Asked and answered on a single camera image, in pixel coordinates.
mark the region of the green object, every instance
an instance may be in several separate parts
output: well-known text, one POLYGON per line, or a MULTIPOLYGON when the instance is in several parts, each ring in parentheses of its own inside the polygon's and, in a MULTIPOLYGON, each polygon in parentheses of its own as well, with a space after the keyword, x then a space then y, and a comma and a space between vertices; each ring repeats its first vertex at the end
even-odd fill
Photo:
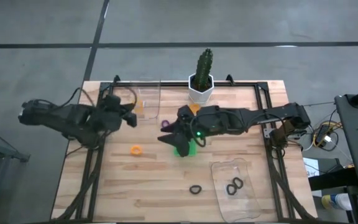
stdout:
MULTIPOLYGON (((189 156, 195 156, 195 155, 197 155, 197 144, 196 144, 196 142, 194 141, 194 139, 192 139, 192 140, 189 142, 189 146, 190 146, 189 156)), ((174 148, 175 148, 175 150, 173 151, 174 155, 180 157, 177 148, 176 148, 176 147, 174 147, 174 148)))
POLYGON ((212 67, 212 59, 213 54, 211 49, 206 49, 198 59, 193 85, 200 92, 210 88, 208 78, 212 67))

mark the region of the potted cactus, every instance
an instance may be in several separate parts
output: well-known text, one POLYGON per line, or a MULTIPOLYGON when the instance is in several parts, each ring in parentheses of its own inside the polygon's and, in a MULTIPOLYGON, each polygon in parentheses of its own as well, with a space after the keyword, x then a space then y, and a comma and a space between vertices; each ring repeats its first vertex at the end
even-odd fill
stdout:
POLYGON ((212 59, 212 50, 206 49, 198 59, 196 73, 189 76, 189 95, 194 103, 206 103, 212 94, 214 77, 209 74, 212 59))

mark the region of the cactus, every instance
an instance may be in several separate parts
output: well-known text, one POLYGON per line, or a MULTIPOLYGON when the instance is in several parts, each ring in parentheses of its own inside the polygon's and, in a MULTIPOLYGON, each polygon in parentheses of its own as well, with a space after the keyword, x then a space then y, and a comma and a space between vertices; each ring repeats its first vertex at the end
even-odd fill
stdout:
POLYGON ((193 81, 194 87, 203 92, 209 88, 209 72, 211 71, 213 54, 211 49, 206 49, 198 59, 197 71, 193 81))

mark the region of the purple ring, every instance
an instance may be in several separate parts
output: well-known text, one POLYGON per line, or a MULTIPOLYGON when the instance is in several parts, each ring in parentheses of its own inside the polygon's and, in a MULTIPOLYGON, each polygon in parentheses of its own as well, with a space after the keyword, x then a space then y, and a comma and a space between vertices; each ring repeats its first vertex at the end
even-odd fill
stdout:
POLYGON ((167 120, 163 120, 162 122, 161 122, 161 127, 167 127, 169 125, 169 121, 167 121, 167 120))

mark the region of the white bottle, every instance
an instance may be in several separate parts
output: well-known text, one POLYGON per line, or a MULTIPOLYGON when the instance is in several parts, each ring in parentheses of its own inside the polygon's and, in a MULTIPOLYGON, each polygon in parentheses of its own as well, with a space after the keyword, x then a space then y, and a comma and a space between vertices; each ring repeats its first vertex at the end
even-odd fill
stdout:
POLYGON ((326 209, 352 210, 351 201, 348 194, 324 195, 321 203, 326 209))

